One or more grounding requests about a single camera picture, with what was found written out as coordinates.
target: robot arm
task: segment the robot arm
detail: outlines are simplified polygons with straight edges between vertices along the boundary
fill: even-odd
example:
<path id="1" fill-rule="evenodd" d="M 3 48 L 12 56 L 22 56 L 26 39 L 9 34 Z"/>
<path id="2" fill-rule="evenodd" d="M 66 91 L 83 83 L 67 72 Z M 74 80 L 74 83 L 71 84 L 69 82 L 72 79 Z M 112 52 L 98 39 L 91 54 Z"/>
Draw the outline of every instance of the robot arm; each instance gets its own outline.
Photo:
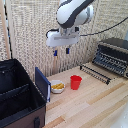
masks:
<path id="1" fill-rule="evenodd" d="M 58 30 L 47 32 L 47 46 L 72 45 L 79 41 L 79 25 L 88 23 L 93 17 L 94 0 L 61 0 L 57 10 Z"/>
<path id="2" fill-rule="evenodd" d="M 58 24 L 63 29 L 67 29 L 73 25 L 86 23 L 93 16 L 93 7 L 88 7 L 93 1 L 94 0 L 67 0 L 64 2 L 63 0 L 62 2 L 61 0 L 57 11 Z"/>

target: black cable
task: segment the black cable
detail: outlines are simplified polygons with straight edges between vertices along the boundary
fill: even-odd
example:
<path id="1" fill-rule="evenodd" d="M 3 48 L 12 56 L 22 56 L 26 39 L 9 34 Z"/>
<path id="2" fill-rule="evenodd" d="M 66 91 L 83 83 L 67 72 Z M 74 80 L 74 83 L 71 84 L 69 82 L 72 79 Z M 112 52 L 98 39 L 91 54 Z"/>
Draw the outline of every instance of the black cable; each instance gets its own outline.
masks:
<path id="1" fill-rule="evenodd" d="M 99 34 L 99 33 L 102 33 L 102 32 L 105 32 L 105 31 L 108 31 L 108 30 L 110 30 L 110 29 L 112 29 L 112 28 L 114 28 L 114 27 L 118 26 L 119 24 L 123 23 L 123 22 L 124 22 L 125 20 L 127 20 L 127 19 L 128 19 L 128 17 L 127 17 L 127 18 L 125 18 L 124 20 L 122 20 L 121 22 L 119 22 L 118 24 L 116 24 L 116 25 L 114 25 L 114 26 L 112 26 L 112 27 L 110 27 L 110 28 L 108 28 L 108 29 L 105 29 L 105 30 L 103 30 L 103 31 L 101 31 L 101 32 L 97 32 L 97 33 L 93 33 L 93 34 L 87 34 L 87 35 L 80 35 L 80 36 L 95 35 L 95 34 Z"/>

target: black box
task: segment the black box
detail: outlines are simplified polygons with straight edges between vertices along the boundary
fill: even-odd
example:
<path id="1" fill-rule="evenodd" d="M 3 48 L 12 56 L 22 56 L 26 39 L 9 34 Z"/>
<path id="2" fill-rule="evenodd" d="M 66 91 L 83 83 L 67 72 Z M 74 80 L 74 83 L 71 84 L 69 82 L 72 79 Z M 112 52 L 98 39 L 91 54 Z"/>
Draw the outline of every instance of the black box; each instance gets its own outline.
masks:
<path id="1" fill-rule="evenodd" d="M 46 102 L 18 60 L 0 62 L 0 128 L 42 128 Z"/>

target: wooden tabletop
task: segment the wooden tabletop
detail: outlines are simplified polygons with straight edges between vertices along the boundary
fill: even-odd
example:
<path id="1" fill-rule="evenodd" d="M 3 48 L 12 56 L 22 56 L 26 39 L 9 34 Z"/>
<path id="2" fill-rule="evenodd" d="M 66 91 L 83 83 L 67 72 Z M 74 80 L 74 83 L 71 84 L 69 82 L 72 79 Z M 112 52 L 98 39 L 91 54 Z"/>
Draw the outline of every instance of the wooden tabletop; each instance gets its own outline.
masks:
<path id="1" fill-rule="evenodd" d="M 72 75 L 82 77 L 78 90 L 70 88 Z M 61 94 L 51 93 L 44 128 L 110 128 L 128 101 L 128 79 L 117 75 L 106 85 L 76 67 L 48 80 L 61 80 L 66 88 Z"/>

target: plastic container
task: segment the plastic container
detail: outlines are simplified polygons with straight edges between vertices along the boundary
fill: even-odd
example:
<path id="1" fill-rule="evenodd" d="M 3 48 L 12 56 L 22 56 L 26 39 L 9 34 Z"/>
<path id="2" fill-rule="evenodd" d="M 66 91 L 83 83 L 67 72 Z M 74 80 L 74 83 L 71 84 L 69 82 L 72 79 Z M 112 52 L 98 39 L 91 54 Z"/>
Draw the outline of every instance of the plastic container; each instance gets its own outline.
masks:
<path id="1" fill-rule="evenodd" d="M 77 90 L 82 81 L 82 78 L 80 76 L 73 75 L 70 77 L 70 79 L 71 79 L 71 89 Z"/>

